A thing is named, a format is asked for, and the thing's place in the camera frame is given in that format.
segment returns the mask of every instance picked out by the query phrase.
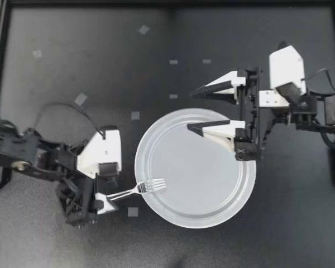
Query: fork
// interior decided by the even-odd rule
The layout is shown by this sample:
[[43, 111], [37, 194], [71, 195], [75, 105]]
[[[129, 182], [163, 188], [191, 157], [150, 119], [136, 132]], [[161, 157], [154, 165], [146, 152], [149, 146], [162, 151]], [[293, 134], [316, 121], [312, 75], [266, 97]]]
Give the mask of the fork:
[[138, 183], [133, 189], [107, 195], [111, 201], [119, 200], [131, 194], [146, 194], [161, 190], [166, 187], [165, 179], [152, 179]]

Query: table surface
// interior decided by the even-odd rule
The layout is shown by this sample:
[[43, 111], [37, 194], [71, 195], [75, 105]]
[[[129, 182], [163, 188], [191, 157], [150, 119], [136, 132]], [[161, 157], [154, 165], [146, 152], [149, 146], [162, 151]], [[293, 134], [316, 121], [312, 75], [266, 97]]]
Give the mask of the table surface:
[[[328, 7], [14, 9], [0, 114], [23, 130], [45, 103], [85, 94], [88, 113], [121, 130], [119, 184], [132, 187], [137, 145], [155, 120], [187, 107], [235, 118], [236, 107], [188, 93], [237, 67], [261, 65], [267, 74], [268, 55], [282, 40], [303, 56], [307, 74], [327, 67], [335, 84]], [[323, 78], [309, 85], [330, 91]], [[140, 120], [131, 120], [133, 111]], [[94, 132], [66, 108], [47, 113], [39, 131], [69, 143]], [[329, 161], [320, 135], [276, 126], [244, 208], [198, 230], [164, 221], [140, 197], [120, 203], [96, 226], [74, 229], [64, 224], [55, 184], [16, 174], [0, 191], [0, 267], [335, 267]], [[128, 207], [138, 207], [138, 217], [128, 217]]]

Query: plate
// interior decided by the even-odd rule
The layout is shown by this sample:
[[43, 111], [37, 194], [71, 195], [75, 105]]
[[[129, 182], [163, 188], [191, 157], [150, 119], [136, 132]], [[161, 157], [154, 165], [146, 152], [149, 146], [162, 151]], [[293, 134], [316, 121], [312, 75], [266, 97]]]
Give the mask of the plate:
[[256, 162], [237, 161], [234, 152], [186, 127], [221, 120], [228, 118], [206, 109], [182, 109], [157, 120], [141, 139], [136, 181], [165, 178], [165, 189], [143, 198], [168, 222], [186, 228], [216, 226], [233, 217], [250, 197]]

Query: tape marker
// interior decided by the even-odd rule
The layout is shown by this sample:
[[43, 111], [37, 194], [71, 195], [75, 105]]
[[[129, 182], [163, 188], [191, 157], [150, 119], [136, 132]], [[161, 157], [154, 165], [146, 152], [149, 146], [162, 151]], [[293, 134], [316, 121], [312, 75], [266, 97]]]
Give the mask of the tape marker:
[[202, 63], [203, 64], [211, 64], [212, 60], [211, 59], [203, 59]]
[[137, 207], [128, 207], [128, 217], [138, 217], [139, 208]]
[[132, 112], [132, 120], [139, 120], [140, 112]]
[[150, 31], [150, 28], [147, 27], [146, 25], [142, 25], [138, 30], [138, 32], [141, 33], [142, 35], [145, 35], [149, 31]]
[[169, 64], [170, 65], [179, 64], [179, 61], [178, 60], [169, 60]]
[[74, 103], [77, 104], [78, 106], [82, 106], [82, 104], [85, 102], [86, 99], [87, 99], [86, 95], [84, 95], [83, 93], [79, 93]]
[[33, 53], [33, 56], [36, 58], [36, 59], [39, 59], [39, 58], [42, 58], [42, 51], [41, 50], [35, 50], [32, 52]]

